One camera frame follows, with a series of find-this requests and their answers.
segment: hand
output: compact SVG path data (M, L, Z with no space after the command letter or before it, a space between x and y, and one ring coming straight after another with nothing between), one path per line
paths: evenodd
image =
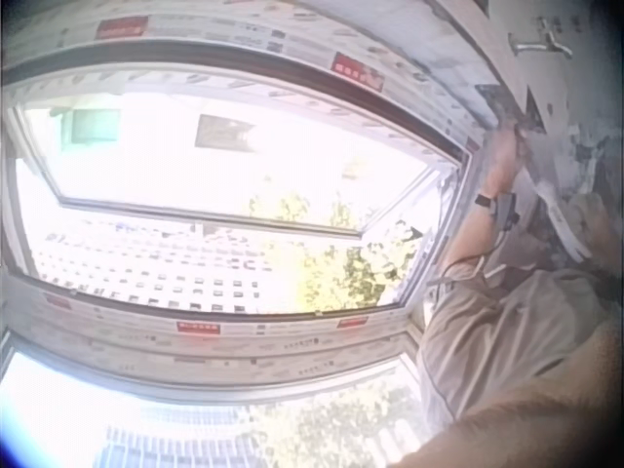
M491 162L482 190L489 198L494 198L501 192L511 191L522 167L522 160L518 155L519 141L514 126L515 122L508 122L501 130L491 135L488 145Z

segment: red label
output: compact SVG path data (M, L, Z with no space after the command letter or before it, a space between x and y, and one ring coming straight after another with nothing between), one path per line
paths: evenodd
M96 39L117 39L142 36L147 27L147 17L106 19L97 27Z
M369 320L368 317L355 317L353 319L342 319L338 322L339 329L348 329L349 327L359 327Z
M46 293L44 293L43 295L46 297L46 300L52 305L55 305L56 307L62 307L63 309L71 310L71 304L69 303L68 299Z
M479 146L476 141L468 136L468 141L466 141L466 149L470 151L470 154L475 154L477 151L479 151L480 148L481 146Z
M198 322L177 322L177 330L183 333L221 334L221 325Z
M380 92L383 89L385 78L381 73L340 52L338 52L333 59L331 71L351 78L353 81L357 81L375 91Z

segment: beige shirt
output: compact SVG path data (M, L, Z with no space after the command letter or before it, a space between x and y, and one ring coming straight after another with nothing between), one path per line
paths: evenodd
M474 267L448 277L418 355L422 403L434 436L470 408L561 366L607 316L594 279L536 271L499 299Z

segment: cable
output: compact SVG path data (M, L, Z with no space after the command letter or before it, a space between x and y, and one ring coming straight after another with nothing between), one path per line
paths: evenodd
M449 273L449 270L453 266L457 265L458 263L464 263L466 261L475 260L475 259L479 258L480 262L477 265L477 267L475 268L475 275L476 275L477 271L479 271L481 269L481 266L482 266L481 260L483 261L483 263L488 261L489 256L492 255L494 252L496 252L496 249L498 249L503 244L503 242L505 241L505 238L507 237L507 232L508 231L503 231L501 233L502 235L500 236L500 238L498 239L496 244L494 244L494 247L492 247L488 251L486 251L484 253L478 253L476 255L464 256L463 258L459 258L458 260L454 261L449 266L447 266L445 268L445 270L442 272L442 275L440 275L440 281L441 282L438 283L438 287L436 288L436 303L438 303L438 299L440 299L440 285L442 284L442 280L447 276L447 273Z

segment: glass pane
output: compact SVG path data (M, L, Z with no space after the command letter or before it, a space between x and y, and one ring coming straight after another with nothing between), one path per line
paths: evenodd
M83 95L31 102L25 117L71 198L360 229L425 169L376 140L234 101Z
M18 353L0 384L0 406L10 447L52 462L27 466L134 467L142 457L143 466L382 467L428 437L417 392L397 363L351 387L305 398L171 405L96 387ZM191 449L174 457L169 447Z
M60 208L18 161L22 219L39 277L149 306L236 314L297 313L397 302L436 232L432 187L379 240L294 238ZM338 215L350 216L346 207Z

